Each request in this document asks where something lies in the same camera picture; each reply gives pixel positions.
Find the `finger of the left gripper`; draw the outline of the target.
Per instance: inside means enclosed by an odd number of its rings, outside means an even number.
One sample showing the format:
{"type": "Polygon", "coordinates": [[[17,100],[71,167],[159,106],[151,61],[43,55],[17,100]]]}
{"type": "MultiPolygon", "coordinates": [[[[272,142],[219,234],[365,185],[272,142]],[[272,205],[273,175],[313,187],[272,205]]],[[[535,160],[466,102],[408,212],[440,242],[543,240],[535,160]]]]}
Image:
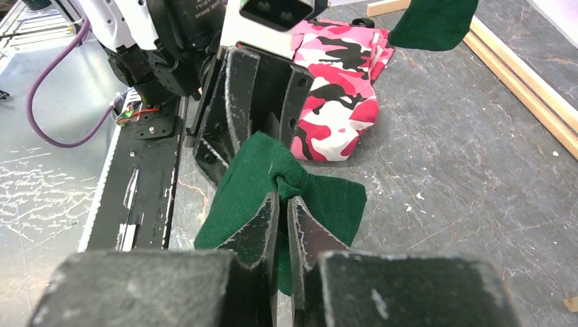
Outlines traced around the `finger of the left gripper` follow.
{"type": "Polygon", "coordinates": [[[215,148],[202,140],[194,146],[194,159],[202,173],[219,185],[241,145],[252,134],[252,90],[260,57],[244,48],[235,48],[226,72],[227,118],[234,149],[215,148]]]}
{"type": "Polygon", "coordinates": [[[260,58],[252,90],[252,131],[289,149],[312,82],[301,65],[281,57],[260,58]]]}

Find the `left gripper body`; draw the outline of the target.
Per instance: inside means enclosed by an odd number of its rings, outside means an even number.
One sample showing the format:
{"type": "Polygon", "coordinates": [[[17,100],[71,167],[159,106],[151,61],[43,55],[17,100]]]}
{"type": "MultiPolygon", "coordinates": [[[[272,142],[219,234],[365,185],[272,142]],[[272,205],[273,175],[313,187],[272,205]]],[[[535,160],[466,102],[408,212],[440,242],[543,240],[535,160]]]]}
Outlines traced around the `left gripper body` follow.
{"type": "Polygon", "coordinates": [[[187,146],[202,140],[215,148],[234,149],[232,132],[227,118],[226,72],[234,46],[220,47],[204,71],[202,95],[194,122],[187,130],[187,146]]]}

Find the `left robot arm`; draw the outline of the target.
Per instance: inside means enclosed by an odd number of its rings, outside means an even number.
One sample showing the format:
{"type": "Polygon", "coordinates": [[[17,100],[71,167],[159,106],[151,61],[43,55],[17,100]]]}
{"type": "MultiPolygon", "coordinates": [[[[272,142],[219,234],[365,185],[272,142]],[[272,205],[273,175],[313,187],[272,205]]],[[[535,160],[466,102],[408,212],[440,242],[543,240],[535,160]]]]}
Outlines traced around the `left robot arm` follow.
{"type": "Polygon", "coordinates": [[[290,32],[326,1],[81,1],[117,78],[138,94],[117,109],[131,153],[188,141],[218,184],[262,132],[290,147],[313,82],[290,32]]]}

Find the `green sock with yellow cuff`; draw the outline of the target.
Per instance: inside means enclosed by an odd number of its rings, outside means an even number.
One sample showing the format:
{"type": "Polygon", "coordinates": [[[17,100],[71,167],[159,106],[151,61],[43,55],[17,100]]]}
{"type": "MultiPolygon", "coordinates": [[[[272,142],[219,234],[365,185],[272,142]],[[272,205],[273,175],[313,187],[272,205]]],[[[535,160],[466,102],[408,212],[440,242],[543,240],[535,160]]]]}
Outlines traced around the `green sock with yellow cuff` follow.
{"type": "Polygon", "coordinates": [[[389,33],[389,44],[406,49],[454,49],[470,30],[478,0],[413,0],[389,33]]]}

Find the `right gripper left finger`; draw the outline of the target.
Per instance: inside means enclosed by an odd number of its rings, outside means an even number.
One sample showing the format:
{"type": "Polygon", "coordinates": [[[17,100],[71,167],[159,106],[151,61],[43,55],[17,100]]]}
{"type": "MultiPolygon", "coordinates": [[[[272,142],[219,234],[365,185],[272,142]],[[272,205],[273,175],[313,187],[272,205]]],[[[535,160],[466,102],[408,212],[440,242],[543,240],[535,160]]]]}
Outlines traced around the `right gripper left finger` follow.
{"type": "Polygon", "coordinates": [[[53,273],[30,326],[275,326],[279,196],[216,249],[88,251],[53,273]]]}

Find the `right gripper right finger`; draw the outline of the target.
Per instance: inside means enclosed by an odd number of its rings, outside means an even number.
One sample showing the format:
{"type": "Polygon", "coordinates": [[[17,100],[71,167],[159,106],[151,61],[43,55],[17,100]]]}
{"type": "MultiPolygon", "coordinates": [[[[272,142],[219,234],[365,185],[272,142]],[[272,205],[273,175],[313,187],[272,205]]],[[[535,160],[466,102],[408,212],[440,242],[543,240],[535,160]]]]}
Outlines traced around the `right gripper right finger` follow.
{"type": "Polygon", "coordinates": [[[494,267],[456,253],[349,249],[288,202],[295,326],[518,326],[494,267]]]}

